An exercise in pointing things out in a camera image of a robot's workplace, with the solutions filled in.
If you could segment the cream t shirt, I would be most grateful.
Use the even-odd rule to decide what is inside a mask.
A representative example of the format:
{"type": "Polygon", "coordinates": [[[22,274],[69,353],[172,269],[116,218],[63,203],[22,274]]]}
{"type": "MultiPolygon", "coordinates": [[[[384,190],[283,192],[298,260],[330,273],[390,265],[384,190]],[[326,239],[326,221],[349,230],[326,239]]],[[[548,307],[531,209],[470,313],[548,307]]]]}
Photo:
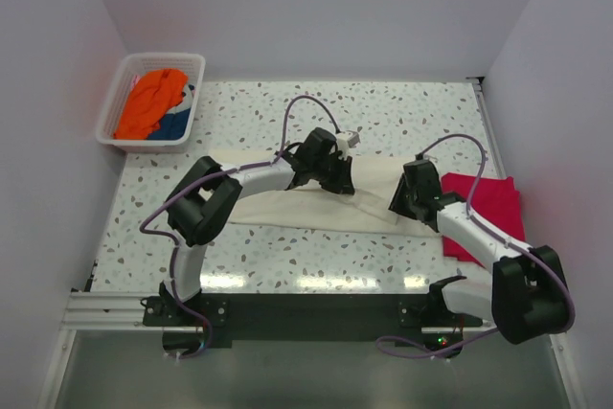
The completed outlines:
{"type": "Polygon", "coordinates": [[[277,159],[272,152],[212,149],[210,156],[245,183],[229,221],[344,233],[378,233],[434,237],[428,225],[390,210],[392,198],[408,161],[401,157],[355,156],[351,159],[354,193],[328,192],[315,179],[288,187],[299,171],[288,153],[277,159]]]}

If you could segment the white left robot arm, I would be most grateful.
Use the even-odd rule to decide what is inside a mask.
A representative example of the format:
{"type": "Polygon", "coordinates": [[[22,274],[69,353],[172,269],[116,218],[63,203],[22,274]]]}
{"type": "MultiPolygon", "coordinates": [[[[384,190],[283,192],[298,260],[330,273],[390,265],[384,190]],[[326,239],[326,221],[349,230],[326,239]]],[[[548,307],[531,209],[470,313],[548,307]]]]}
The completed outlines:
{"type": "Polygon", "coordinates": [[[177,325],[197,316],[199,281],[206,246],[228,222],[237,202],[252,195],[288,191],[317,182],[339,195],[353,195],[350,149],[359,143],[354,131],[332,134],[313,129],[295,150],[287,148],[272,158],[241,166],[224,166],[212,157],[200,158],[172,191],[168,225],[180,235],[171,257],[166,315],[177,325]]]}

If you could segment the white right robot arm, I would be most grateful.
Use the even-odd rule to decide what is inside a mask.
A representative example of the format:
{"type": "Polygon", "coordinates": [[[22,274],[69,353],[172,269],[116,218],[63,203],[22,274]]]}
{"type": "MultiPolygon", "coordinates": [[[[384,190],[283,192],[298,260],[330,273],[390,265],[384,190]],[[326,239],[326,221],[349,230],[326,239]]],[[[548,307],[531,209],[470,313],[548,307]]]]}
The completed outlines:
{"type": "Polygon", "coordinates": [[[490,321],[512,344],[574,325],[576,309],[557,252],[510,236],[459,194],[443,192],[431,161],[404,165],[389,209],[458,243],[491,276],[484,284],[462,275],[431,284],[422,317],[446,326],[467,314],[490,321]]]}

